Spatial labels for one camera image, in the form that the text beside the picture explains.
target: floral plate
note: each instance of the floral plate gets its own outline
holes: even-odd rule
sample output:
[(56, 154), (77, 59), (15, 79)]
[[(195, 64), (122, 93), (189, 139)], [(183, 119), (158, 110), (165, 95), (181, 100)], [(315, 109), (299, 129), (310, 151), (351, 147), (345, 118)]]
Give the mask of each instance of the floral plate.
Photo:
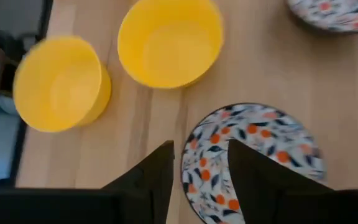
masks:
[(299, 174), (324, 179), (319, 149), (294, 118), (255, 103), (225, 106), (192, 130), (181, 159), (186, 197), (205, 223), (245, 223), (228, 168), (228, 139), (232, 138)]
[(287, 0), (292, 12), (312, 26), (358, 32), (358, 0)]

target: bowl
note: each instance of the bowl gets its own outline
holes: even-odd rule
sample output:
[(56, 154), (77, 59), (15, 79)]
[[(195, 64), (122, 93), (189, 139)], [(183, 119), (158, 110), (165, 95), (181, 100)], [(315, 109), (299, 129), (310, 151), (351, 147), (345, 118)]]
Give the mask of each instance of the bowl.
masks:
[(222, 44), (222, 19), (210, 0), (140, 0), (121, 24), (117, 48), (134, 80), (176, 88), (202, 76)]
[(64, 36), (31, 49), (16, 70), (13, 96), (29, 126), (58, 132), (94, 121), (110, 92), (109, 75), (92, 46)]

